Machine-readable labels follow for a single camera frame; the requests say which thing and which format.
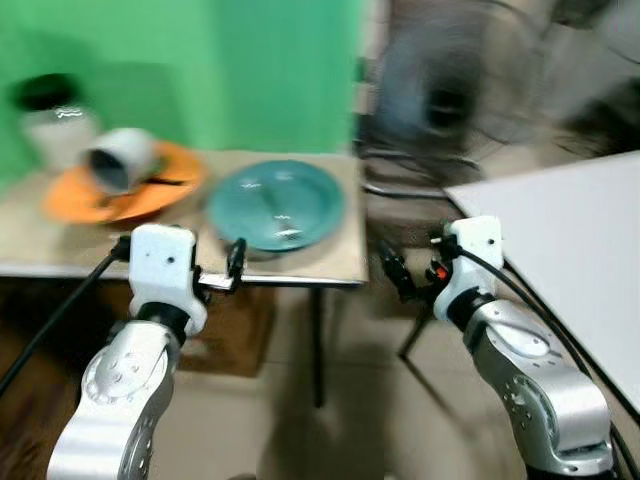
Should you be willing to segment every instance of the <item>fan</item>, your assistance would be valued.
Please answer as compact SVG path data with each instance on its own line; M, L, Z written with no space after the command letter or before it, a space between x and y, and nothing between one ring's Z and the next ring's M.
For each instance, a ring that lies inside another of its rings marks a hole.
M378 65L365 145L399 150L438 184L477 171L477 160L532 133L539 45L532 21L504 3L425 7L395 32Z

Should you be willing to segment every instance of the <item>jar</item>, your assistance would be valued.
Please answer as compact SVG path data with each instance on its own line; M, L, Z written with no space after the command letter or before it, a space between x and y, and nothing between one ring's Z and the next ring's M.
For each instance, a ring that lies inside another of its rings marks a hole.
M97 119L81 104L76 86L66 75L42 75L22 82L16 103L24 111L25 136L52 172L79 165L99 135Z

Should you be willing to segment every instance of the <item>black lid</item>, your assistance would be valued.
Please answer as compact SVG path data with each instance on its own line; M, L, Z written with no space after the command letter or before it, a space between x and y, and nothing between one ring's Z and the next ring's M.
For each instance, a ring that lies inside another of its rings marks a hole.
M24 110L49 110L69 105L78 91L71 79L61 73L30 78L16 88L15 102Z

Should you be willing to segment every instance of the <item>teal plate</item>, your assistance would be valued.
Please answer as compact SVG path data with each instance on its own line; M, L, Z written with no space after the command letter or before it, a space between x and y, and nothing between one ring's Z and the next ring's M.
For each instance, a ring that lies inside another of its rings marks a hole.
M275 160L225 178L209 199L207 214L228 242L244 238L251 248L282 252L308 247L333 233L344 210L342 190L324 170ZM288 216L290 226L300 232L278 236L282 223L276 215Z

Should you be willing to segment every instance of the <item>orange plate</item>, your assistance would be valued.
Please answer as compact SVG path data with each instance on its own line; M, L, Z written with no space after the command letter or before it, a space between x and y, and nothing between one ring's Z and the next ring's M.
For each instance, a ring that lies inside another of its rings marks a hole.
M108 197L91 180L84 165L67 170L51 186L44 209L69 223L106 223L155 213L182 200L205 180L206 169L188 149L168 142L157 144L166 165L156 179L182 185L143 184L134 194Z

